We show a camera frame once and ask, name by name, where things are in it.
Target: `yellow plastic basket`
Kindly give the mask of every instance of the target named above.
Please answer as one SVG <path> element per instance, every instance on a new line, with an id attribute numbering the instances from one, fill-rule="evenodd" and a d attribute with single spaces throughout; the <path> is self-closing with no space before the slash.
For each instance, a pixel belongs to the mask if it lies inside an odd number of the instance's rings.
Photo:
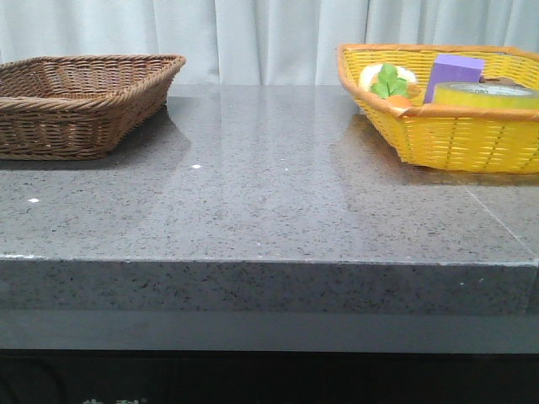
<path id="1" fill-rule="evenodd" d="M 539 89 L 539 55 L 512 47 L 448 45 L 341 45 L 339 79 L 403 162 L 475 173 L 539 173 L 539 110 L 421 104 L 392 107 L 357 82 L 374 63 L 413 71 L 424 92 L 440 53 L 485 60 L 485 77 L 510 77 Z"/>

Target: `basket rim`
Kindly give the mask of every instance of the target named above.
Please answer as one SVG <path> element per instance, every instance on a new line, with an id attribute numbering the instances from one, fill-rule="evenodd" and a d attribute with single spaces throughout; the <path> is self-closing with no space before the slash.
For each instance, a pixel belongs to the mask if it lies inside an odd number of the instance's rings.
<path id="1" fill-rule="evenodd" d="M 372 108 L 389 113 L 402 120 L 410 117 L 422 118 L 481 118 L 485 120 L 520 120 L 539 121 L 536 109 L 494 109 L 476 108 L 456 105 L 424 104 L 407 109 L 391 106 L 388 101 L 376 94 L 360 88 L 346 75 L 346 51 L 442 51 L 446 53 L 459 51 L 478 51 L 484 53 L 505 53 L 539 61 L 539 54 L 521 50 L 513 46 L 477 46 L 477 45 L 411 45 L 411 44 L 341 44 L 338 47 L 339 80 L 343 87 L 355 98 L 369 104 Z"/>
<path id="2" fill-rule="evenodd" d="M 158 83 L 172 79 L 181 67 L 186 63 L 186 58 L 175 54 L 156 55 L 82 55 L 82 56 L 37 56 L 21 61 L 11 61 L 0 65 L 2 70 L 10 70 L 30 63 L 61 62 L 61 61 L 147 61 L 156 59 L 169 59 L 171 63 L 158 72 L 151 72 L 142 80 L 120 88 L 110 93 L 105 93 L 96 98 L 41 98 L 41 97 L 0 97 L 0 112 L 23 112 L 23 111 L 80 111 L 94 112 L 104 108 L 114 107 L 129 103 L 132 99 L 140 96 L 149 88 Z"/>

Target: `granite countertop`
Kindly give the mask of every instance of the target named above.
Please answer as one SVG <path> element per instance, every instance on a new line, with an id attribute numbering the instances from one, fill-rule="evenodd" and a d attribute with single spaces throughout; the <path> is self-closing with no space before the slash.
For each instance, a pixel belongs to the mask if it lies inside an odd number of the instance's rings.
<path id="1" fill-rule="evenodd" d="M 342 88 L 172 87 L 0 173 L 3 310 L 539 313 L 539 176 L 403 164 Z"/>

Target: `brown wicker basket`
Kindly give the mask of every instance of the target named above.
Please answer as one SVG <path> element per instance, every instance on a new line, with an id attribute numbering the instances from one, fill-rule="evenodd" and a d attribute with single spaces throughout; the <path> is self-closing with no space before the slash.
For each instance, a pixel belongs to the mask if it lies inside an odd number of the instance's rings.
<path id="1" fill-rule="evenodd" d="M 0 65 L 0 158 L 104 157 L 165 103 L 178 55 L 36 57 Z"/>

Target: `green leaf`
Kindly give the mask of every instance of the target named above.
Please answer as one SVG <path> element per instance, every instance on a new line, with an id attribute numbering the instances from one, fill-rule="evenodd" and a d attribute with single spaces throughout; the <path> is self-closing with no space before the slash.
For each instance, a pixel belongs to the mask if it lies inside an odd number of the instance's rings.
<path id="1" fill-rule="evenodd" d="M 378 94 L 382 98 L 387 98 L 390 95 L 389 94 L 389 87 L 387 86 L 387 84 L 381 83 L 381 82 L 375 82 L 371 86 L 371 91 L 374 94 Z"/>
<path id="2" fill-rule="evenodd" d="M 403 78 L 398 78 L 394 82 L 390 82 L 388 87 L 390 95 L 407 96 L 408 84 Z"/>
<path id="3" fill-rule="evenodd" d="M 384 63 L 378 73 L 378 82 L 394 82 L 397 80 L 397 77 L 397 68 L 389 63 Z"/>

